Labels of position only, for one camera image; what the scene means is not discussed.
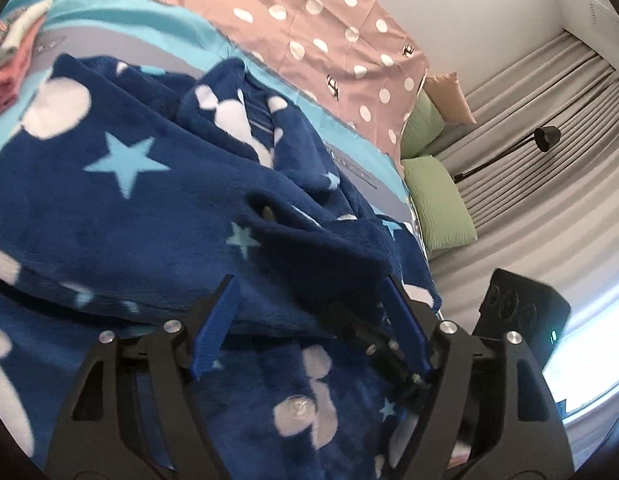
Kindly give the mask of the beige curtain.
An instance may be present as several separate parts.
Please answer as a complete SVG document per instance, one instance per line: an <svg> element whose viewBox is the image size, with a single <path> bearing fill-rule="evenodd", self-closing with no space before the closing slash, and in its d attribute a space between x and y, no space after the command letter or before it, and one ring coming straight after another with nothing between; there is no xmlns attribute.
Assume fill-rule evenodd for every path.
<svg viewBox="0 0 619 480"><path fill-rule="evenodd" d="M430 258L443 312L472 328L496 269L544 282L571 304L569 330L619 287L619 71L568 32L468 96L477 123L431 146L451 174L480 166L533 130L556 126L548 153L527 145L458 186L477 229L471 245Z"/></svg>

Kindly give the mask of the green pillow front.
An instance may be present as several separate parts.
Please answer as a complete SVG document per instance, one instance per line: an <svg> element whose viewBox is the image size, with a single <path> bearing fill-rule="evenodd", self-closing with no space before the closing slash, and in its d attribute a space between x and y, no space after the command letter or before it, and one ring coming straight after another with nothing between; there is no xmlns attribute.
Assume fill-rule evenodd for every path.
<svg viewBox="0 0 619 480"><path fill-rule="evenodd" d="M404 177L429 252L477 241L469 210L442 163L432 156L404 159Z"/></svg>

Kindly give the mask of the navy fleece star garment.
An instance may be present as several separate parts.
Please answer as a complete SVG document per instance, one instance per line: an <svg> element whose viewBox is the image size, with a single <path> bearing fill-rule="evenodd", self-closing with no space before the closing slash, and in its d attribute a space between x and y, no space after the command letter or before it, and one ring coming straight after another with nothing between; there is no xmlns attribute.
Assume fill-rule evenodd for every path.
<svg viewBox="0 0 619 480"><path fill-rule="evenodd" d="M61 55L0 148L0 415L37 465L88 349L241 299L192 394L236 479L376 479L404 413L328 304L382 328L382 278L441 303L410 225L239 58L201 78Z"/></svg>

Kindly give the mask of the folded pink garment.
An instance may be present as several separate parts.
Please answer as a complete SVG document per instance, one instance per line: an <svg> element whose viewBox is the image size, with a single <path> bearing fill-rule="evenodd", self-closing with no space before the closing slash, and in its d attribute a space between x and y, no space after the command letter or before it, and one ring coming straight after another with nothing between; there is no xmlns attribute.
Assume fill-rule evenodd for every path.
<svg viewBox="0 0 619 480"><path fill-rule="evenodd" d="M42 24L44 18L32 25L14 57L0 67L0 114L18 100L18 92L29 69L34 42Z"/></svg>

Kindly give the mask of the peach pillow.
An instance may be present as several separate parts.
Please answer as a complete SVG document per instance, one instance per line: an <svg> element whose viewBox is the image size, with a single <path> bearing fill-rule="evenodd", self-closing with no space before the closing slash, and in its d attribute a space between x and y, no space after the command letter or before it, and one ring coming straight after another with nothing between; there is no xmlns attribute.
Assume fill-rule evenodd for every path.
<svg viewBox="0 0 619 480"><path fill-rule="evenodd" d="M462 92L456 72L428 76L424 81L424 91L448 124L477 123Z"/></svg>

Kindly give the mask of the black floor lamp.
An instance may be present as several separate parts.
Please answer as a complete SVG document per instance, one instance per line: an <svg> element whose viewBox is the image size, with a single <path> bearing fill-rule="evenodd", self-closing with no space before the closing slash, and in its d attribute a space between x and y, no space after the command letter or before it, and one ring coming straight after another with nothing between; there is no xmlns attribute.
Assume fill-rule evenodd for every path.
<svg viewBox="0 0 619 480"><path fill-rule="evenodd" d="M521 148L525 148L527 145L534 144L538 151L540 151L541 153L548 153L556 145L559 144L561 138L562 132L556 126L544 126L536 128L524 139L518 141L515 144L512 144L511 146L509 146L509 148L506 148L501 153L489 159L487 162L483 162L482 165L474 167L467 171L459 172L459 174L455 174L453 177L453 181L458 184L464 180L467 180L469 179L469 177L473 177L474 174L478 174L486 168L495 165L496 162L500 162L501 159L506 158L507 156L513 154L518 150L521 150Z"/></svg>

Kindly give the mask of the green pillow back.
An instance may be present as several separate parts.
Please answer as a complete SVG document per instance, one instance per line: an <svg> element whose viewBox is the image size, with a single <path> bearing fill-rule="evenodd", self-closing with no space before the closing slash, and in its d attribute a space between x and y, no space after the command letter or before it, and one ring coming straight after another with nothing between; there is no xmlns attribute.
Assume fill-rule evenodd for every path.
<svg viewBox="0 0 619 480"><path fill-rule="evenodd" d="M403 130L401 159L418 156L444 130L445 122L428 93L419 93Z"/></svg>

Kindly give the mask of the turquoise grey bed sheet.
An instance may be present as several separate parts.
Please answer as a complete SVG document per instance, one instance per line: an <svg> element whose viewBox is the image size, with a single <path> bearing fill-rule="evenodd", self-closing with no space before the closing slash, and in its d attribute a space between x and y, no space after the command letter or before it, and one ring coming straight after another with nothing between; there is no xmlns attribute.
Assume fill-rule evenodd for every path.
<svg viewBox="0 0 619 480"><path fill-rule="evenodd" d="M12 0L12 3L31 4L34 1ZM380 153L370 142L361 139L338 119L311 103L307 96L293 90L270 70L260 66L255 58L241 52L203 18L152 0L52 0L50 21L37 40L32 69L24 83L24 94L12 110L0 117L0 148L9 140L11 130L61 55L73 58L108 56L130 65L151 67L164 73L186 74L193 78L203 77L217 64L230 58L239 58L256 80L303 110L338 168L371 206L394 219L407 222L413 230L413 212L408 204L407 190L389 156ZM328 304L323 315L331 306L342 307L343 304ZM346 344L323 325L323 315L323 328ZM363 352L372 365L364 351L347 345ZM381 378L389 384L391 398L396 403L390 382ZM405 419L405 411L402 411L404 417L394 431ZM14 439L1 415L0 422L18 450L34 463ZM390 438L387 463L377 479L387 476L393 462ZM36 471L44 471L46 463L34 463Z"/></svg>

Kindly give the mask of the pink polka dot blanket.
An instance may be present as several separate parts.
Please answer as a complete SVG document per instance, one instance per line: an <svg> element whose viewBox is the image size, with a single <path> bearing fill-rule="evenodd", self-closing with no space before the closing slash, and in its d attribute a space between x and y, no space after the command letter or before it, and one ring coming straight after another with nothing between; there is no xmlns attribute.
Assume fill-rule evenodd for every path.
<svg viewBox="0 0 619 480"><path fill-rule="evenodd" d="M398 164L429 61L378 0L155 0L202 16Z"/></svg>

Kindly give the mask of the folded patterned garment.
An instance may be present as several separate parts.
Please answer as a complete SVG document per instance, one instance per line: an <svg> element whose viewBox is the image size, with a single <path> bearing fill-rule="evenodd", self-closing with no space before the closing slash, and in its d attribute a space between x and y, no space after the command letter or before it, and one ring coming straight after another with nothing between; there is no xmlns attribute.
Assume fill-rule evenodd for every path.
<svg viewBox="0 0 619 480"><path fill-rule="evenodd" d="M25 36L44 21L52 0L40 0L31 6L21 6L0 20L0 68L18 53Z"/></svg>

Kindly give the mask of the green pillow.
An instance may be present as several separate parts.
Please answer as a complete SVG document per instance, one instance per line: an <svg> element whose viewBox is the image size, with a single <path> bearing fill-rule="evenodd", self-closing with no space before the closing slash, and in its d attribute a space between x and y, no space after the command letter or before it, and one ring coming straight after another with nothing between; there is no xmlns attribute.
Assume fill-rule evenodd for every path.
<svg viewBox="0 0 619 480"><path fill-rule="evenodd" d="M419 93L403 130L401 159L418 156L444 130L445 122L428 93Z"/></svg>
<svg viewBox="0 0 619 480"><path fill-rule="evenodd" d="M404 159L404 177L429 252L477 241L469 210L442 163L432 156Z"/></svg>

